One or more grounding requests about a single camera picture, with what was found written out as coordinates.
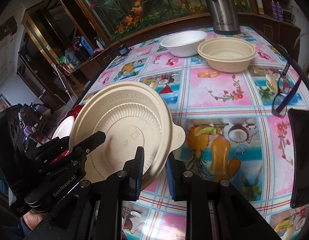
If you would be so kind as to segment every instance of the aquarium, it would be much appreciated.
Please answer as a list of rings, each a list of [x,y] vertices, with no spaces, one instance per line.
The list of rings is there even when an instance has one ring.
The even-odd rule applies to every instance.
[[[205,0],[83,0],[112,41],[168,20],[208,12]],[[249,0],[234,0],[250,12]]]

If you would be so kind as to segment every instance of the stainless steel kettle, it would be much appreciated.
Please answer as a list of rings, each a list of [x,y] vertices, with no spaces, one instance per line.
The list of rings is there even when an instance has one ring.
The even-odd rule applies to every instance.
[[[206,0],[206,3],[213,20],[215,33],[222,35],[240,33],[234,0]]]

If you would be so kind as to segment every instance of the beige plastic bowl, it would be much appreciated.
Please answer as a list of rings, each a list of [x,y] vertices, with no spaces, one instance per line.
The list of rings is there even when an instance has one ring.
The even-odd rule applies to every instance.
[[[237,38],[214,38],[200,43],[198,53],[212,68],[235,73],[248,68],[256,55],[256,46]]]
[[[142,189],[159,175],[172,150],[185,141],[184,130],[157,92],[139,82],[119,82],[95,94],[82,108],[70,134],[69,149],[96,131],[105,142],[87,155],[85,179],[97,182],[122,170],[138,146],[144,148]]]

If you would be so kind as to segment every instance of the bowl rim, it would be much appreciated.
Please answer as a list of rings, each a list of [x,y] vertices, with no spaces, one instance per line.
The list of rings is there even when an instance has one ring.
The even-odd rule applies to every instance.
[[[164,45],[165,42],[167,42],[168,40],[172,39],[172,38],[175,38],[181,34],[187,34],[187,33],[191,33],[191,32],[200,32],[200,33],[204,33],[204,37],[200,38],[200,39],[197,39],[195,41],[192,41],[192,42],[188,42],[188,43],[183,43],[183,44],[178,44],[178,45]],[[165,48],[175,48],[175,47],[181,47],[181,46],[185,46],[185,45],[190,45],[190,44],[194,44],[194,43],[197,43],[199,41],[202,41],[204,40],[206,37],[208,36],[208,34],[204,31],[200,31],[200,30],[190,30],[190,31],[184,31],[184,32],[179,32],[179,33],[175,33],[171,36],[167,36],[166,38],[164,38],[161,42],[160,42],[160,45],[162,47],[165,47]]]
[[[236,42],[241,42],[243,44],[245,44],[246,46],[249,46],[251,49],[252,49],[252,52],[251,54],[245,56],[245,57],[241,57],[241,58],[237,58],[237,59],[224,59],[224,58],[219,58],[219,57],[213,57],[213,56],[210,56],[208,54],[205,54],[203,51],[202,51],[202,47],[208,43],[213,43],[213,42],[218,42],[220,40],[232,40],[232,41],[236,41]],[[255,56],[256,56],[256,45],[253,44],[253,43],[250,43],[248,41],[245,41],[245,40],[241,40],[241,39],[238,39],[238,38],[230,38],[230,37],[221,37],[221,38],[213,38],[211,40],[208,40],[208,41],[203,41],[202,43],[200,43],[198,45],[198,54],[202,57],[204,57],[205,59],[208,59],[208,60],[213,60],[213,61],[219,61],[219,62],[243,62],[243,61],[248,61],[248,60],[252,60]]]

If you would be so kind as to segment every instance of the table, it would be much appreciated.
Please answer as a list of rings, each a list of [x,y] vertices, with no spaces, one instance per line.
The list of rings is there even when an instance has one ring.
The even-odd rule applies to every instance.
[[[165,100],[175,124],[186,131],[184,145],[174,151],[176,159],[205,179],[230,180],[276,231],[281,229],[278,234],[289,240],[302,228],[309,205],[290,209],[292,131],[288,116],[281,119],[271,113],[276,78],[286,59],[251,27],[240,28],[241,34],[236,37],[255,44],[257,50],[246,71],[220,73],[199,55],[175,57],[160,46],[162,36],[137,44],[127,56],[115,58],[80,104],[114,82],[149,85]],[[222,36],[212,27],[199,30],[208,34],[207,39]],[[298,77],[291,67],[291,86]],[[309,110],[309,91],[303,82],[289,107]],[[211,165],[212,155],[224,151],[227,145],[229,157],[223,167]],[[226,175],[218,175],[221,169],[227,171]],[[164,170],[141,192],[139,201],[124,203],[123,212],[123,233],[129,240],[185,238],[186,202],[171,200]],[[285,223],[287,219],[292,226]]]

